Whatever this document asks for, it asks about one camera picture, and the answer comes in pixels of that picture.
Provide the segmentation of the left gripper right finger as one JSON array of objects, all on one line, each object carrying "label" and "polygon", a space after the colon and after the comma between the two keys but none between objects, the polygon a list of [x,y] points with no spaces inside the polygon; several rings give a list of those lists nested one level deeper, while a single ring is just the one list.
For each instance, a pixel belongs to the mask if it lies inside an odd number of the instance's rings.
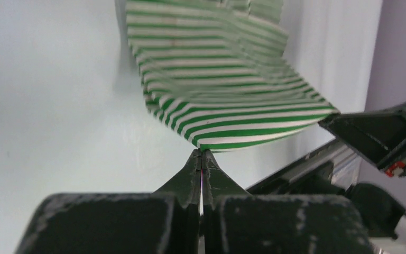
[{"label": "left gripper right finger", "polygon": [[341,195],[251,195],[202,153],[205,253],[373,253]]}]

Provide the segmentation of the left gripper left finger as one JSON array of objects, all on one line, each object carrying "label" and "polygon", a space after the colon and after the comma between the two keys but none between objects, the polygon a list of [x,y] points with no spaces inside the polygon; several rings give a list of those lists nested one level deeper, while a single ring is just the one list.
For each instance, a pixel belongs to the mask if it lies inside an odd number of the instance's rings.
[{"label": "left gripper left finger", "polygon": [[56,193],[17,253],[197,253],[202,152],[152,193]]}]

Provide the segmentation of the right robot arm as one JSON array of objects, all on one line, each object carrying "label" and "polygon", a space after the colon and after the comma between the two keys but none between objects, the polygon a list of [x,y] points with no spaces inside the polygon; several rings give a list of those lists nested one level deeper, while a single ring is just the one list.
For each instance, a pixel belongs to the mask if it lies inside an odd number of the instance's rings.
[{"label": "right robot arm", "polygon": [[361,158],[391,178],[406,177],[406,102],[368,113],[335,114],[320,126],[335,136],[283,176],[289,194],[337,194],[358,209],[372,237],[406,244],[406,208],[383,188],[370,183],[340,187],[339,170],[348,157]]}]

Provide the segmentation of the green white striped garment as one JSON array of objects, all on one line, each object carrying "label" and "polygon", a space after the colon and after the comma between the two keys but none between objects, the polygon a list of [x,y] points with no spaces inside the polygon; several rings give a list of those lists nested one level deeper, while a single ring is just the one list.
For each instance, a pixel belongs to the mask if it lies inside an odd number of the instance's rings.
[{"label": "green white striped garment", "polygon": [[337,109],[283,58],[282,1],[127,1],[150,114],[196,148],[282,139]]}]

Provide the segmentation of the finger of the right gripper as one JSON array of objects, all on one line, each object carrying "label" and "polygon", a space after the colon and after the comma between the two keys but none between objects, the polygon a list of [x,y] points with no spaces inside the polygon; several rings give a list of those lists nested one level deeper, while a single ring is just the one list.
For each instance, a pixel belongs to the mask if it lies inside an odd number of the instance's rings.
[{"label": "finger of the right gripper", "polygon": [[319,125],[389,177],[406,176],[406,102],[367,113],[333,114]]}]

